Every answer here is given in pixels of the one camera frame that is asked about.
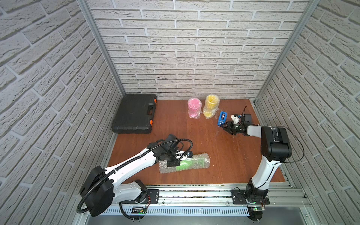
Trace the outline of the blue tape dispenser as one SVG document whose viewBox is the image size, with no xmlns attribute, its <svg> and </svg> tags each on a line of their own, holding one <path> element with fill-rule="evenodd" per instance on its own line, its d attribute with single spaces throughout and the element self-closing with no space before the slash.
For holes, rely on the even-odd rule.
<svg viewBox="0 0 360 225">
<path fill-rule="evenodd" d="M 217 122 L 217 126 L 220 127 L 221 125 L 223 125 L 225 122 L 227 121 L 227 113 L 221 111 L 219 118 L 218 118 L 218 122 Z"/>
</svg>

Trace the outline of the green plastic wine glass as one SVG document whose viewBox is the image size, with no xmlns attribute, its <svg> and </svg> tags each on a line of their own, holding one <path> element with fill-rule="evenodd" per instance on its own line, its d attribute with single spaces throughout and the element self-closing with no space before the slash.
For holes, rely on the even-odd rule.
<svg viewBox="0 0 360 225">
<path fill-rule="evenodd" d="M 190 169 L 205 169 L 209 167 L 209 162 L 203 158 L 192 158 L 183 160 L 180 165 L 176 167 L 176 171 L 185 171 Z"/>
</svg>

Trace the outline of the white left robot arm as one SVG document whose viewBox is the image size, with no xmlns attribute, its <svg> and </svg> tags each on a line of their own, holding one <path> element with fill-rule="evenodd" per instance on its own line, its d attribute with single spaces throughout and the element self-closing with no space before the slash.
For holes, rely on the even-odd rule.
<svg viewBox="0 0 360 225">
<path fill-rule="evenodd" d="M 192 157 L 192 147 L 191 140 L 170 134 L 167 139 L 148 144 L 141 152 L 115 166 L 93 168 L 80 188 L 81 200 L 76 208 L 77 213 L 89 212 L 92 217 L 96 217 L 115 203 L 149 205 L 152 200 L 147 187 L 140 180 L 129 184 L 125 184 L 125 181 L 160 161 L 166 160 L 178 166 L 180 161 Z"/>
</svg>

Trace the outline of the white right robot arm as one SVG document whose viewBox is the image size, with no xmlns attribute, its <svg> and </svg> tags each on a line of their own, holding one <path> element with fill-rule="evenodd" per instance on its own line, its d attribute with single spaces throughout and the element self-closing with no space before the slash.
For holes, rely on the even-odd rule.
<svg viewBox="0 0 360 225">
<path fill-rule="evenodd" d="M 247 137 L 261 139 L 260 152 L 262 159 L 256 174 L 247 185 L 244 196 L 247 198 L 265 198 L 276 170 L 292 155 L 287 130 L 281 127 L 234 124 L 232 121 L 228 121 L 220 125 L 220 127 L 234 136 L 243 134 Z"/>
</svg>

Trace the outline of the black plastic tool case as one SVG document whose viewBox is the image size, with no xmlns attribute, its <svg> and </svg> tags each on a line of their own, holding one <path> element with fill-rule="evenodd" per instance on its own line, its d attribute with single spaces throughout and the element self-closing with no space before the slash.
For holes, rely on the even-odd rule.
<svg viewBox="0 0 360 225">
<path fill-rule="evenodd" d="M 155 94 L 126 94 L 112 122 L 116 134 L 149 134 L 157 106 Z"/>
</svg>

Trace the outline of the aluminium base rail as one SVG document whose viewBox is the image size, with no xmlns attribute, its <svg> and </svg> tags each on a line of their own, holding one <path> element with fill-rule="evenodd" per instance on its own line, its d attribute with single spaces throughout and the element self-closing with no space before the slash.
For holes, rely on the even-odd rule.
<svg viewBox="0 0 360 225">
<path fill-rule="evenodd" d="M 113 203 L 103 216 L 128 215 L 139 221 L 150 216 L 174 217 L 249 217 L 256 222 L 270 221 L 269 212 L 277 209 L 275 220 L 299 212 L 301 222 L 318 225 L 307 195 L 301 188 L 287 182 L 272 183 L 265 197 L 246 197 L 245 184 L 222 185 L 149 185 L 149 194 L 143 203 Z"/>
</svg>

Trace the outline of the right aluminium corner post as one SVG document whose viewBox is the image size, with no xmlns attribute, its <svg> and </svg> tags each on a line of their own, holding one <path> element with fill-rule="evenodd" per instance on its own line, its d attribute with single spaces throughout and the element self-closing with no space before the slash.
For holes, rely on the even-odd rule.
<svg viewBox="0 0 360 225">
<path fill-rule="evenodd" d="M 261 96 L 264 94 L 265 90 L 269 86 L 270 82 L 274 78 L 277 70 L 282 65 L 283 61 L 287 57 L 288 53 L 290 52 L 291 48 L 295 44 L 296 40 L 298 39 L 299 35 L 301 34 L 302 30 L 304 29 L 305 25 L 308 23 L 309 19 L 311 18 L 312 14 L 314 13 L 316 7 L 319 4 L 319 0 L 311 0 L 308 2 L 307 7 L 305 8 L 303 14 L 301 15 L 299 21 L 297 22 L 294 30 L 292 31 L 289 39 L 287 40 L 284 48 L 280 52 L 275 64 L 273 65 L 270 73 L 268 74 L 267 78 L 265 79 L 259 93 L 253 100 L 253 104 L 256 105 L 259 101 Z"/>
</svg>

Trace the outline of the aluminium corner post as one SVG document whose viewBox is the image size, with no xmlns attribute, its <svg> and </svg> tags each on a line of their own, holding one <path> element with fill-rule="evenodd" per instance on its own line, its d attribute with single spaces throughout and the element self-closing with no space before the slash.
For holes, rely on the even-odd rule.
<svg viewBox="0 0 360 225">
<path fill-rule="evenodd" d="M 81 8 L 82 13 L 84 14 L 84 17 L 89 25 L 89 28 L 91 29 L 91 31 L 93 33 L 93 36 L 98 44 L 98 47 L 105 59 L 105 62 L 107 64 L 107 66 L 109 67 L 112 77 L 114 78 L 115 83 L 120 90 L 121 95 L 125 96 L 126 91 L 121 83 L 121 80 L 119 78 L 119 75 L 117 73 L 115 65 L 110 56 L 109 50 L 105 44 L 105 41 L 101 35 L 101 32 L 97 26 L 96 19 L 94 18 L 93 14 L 92 14 L 92 11 L 90 9 L 88 2 L 86 0 L 78 0 L 78 4 Z"/>
<path fill-rule="evenodd" d="M 307 7 L 305 8 L 303 14 L 301 15 L 299 21 L 297 22 L 294 30 L 292 31 L 289 39 L 287 40 L 284 48 L 280 52 L 275 64 L 273 65 L 270 73 L 268 74 L 267 78 L 265 79 L 259 93 L 253 100 L 253 104 L 256 105 L 259 101 L 261 96 L 264 94 L 265 90 L 269 86 L 270 82 L 274 78 L 277 70 L 282 65 L 283 61 L 287 57 L 288 53 L 290 52 L 291 48 L 295 44 L 296 40 L 298 39 L 299 35 L 301 34 L 302 30 L 304 29 L 305 25 L 308 23 L 309 19 L 311 18 L 312 14 L 314 13 L 316 7 L 319 4 L 319 0 L 311 0 L 308 2 Z"/>
</svg>

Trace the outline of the left aluminium corner post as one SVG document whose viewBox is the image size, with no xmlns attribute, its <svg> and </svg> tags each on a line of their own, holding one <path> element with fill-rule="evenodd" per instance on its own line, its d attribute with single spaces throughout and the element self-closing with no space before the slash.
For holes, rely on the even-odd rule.
<svg viewBox="0 0 360 225">
<path fill-rule="evenodd" d="M 109 67 L 112 77 L 114 78 L 115 83 L 120 90 L 121 95 L 125 96 L 126 91 L 121 83 L 121 80 L 119 78 L 119 75 L 117 73 L 115 65 L 110 56 L 109 50 L 105 44 L 105 41 L 101 35 L 101 32 L 97 26 L 96 19 L 94 18 L 93 14 L 92 14 L 92 11 L 90 9 L 88 2 L 86 0 L 78 0 L 78 4 L 81 8 L 82 13 L 84 14 L 84 17 L 89 25 L 89 28 L 91 29 L 91 31 L 93 33 L 93 36 L 98 44 L 98 47 L 105 59 L 105 62 L 107 64 L 107 66 Z"/>
</svg>

